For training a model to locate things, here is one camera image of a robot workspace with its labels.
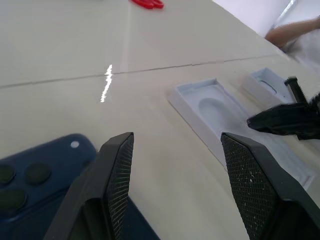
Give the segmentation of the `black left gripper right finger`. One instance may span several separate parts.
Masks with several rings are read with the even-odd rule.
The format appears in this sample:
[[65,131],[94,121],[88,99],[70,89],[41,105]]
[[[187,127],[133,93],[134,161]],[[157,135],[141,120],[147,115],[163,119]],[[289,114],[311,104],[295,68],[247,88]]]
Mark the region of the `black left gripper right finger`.
[[261,143],[220,137],[233,198],[251,240],[318,240],[320,209]]

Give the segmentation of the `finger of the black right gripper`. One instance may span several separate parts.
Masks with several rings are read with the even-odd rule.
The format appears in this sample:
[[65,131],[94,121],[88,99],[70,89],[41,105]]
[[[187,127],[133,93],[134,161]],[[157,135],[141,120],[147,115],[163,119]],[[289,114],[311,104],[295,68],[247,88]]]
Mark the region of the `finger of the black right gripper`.
[[287,87],[292,100],[295,103],[307,103],[307,99],[298,84],[298,79],[295,76],[289,77],[285,82],[285,86]]
[[305,103],[280,104],[249,117],[246,123],[249,128],[258,132],[303,136],[307,134],[303,127],[306,110]]

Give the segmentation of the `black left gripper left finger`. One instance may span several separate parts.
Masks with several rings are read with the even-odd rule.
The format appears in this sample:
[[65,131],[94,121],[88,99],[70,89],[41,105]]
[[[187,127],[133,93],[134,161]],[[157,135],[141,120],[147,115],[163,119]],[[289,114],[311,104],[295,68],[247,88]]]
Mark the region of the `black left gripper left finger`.
[[128,208],[134,133],[105,142],[71,184],[44,239],[119,240]]

